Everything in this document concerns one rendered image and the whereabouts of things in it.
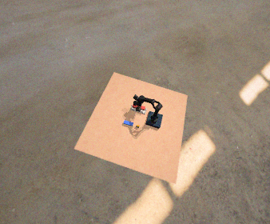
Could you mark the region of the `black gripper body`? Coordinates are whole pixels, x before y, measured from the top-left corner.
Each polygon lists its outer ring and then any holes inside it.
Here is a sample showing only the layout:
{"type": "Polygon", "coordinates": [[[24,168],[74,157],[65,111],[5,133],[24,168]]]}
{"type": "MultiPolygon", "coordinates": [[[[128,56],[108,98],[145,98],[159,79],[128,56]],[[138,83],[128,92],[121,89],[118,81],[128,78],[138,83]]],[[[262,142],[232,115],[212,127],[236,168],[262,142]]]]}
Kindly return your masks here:
{"type": "MultiPolygon", "coordinates": [[[[137,103],[137,104],[138,104],[138,103],[137,103]]],[[[139,112],[141,111],[141,105],[142,105],[142,104],[138,104],[138,105],[137,105],[138,107],[136,108],[136,111],[139,111],[139,112]]]]}

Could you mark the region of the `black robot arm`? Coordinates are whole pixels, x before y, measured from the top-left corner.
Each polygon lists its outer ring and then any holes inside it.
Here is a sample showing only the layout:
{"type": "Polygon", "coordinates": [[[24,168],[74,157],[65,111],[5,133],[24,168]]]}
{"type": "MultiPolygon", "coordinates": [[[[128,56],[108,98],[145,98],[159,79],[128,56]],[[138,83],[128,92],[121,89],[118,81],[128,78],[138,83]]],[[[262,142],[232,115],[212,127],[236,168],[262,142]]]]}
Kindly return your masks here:
{"type": "Polygon", "coordinates": [[[145,98],[145,96],[143,96],[143,95],[141,95],[139,97],[137,95],[134,95],[133,98],[136,100],[136,101],[133,101],[134,106],[138,105],[138,104],[143,104],[144,102],[148,102],[148,103],[151,103],[153,105],[155,112],[151,115],[150,118],[151,118],[151,123],[156,124],[156,121],[158,119],[157,114],[158,114],[159,110],[163,107],[162,104],[160,102],[156,101],[155,99],[145,98]],[[154,103],[158,103],[156,107],[154,106],[154,103]]]}

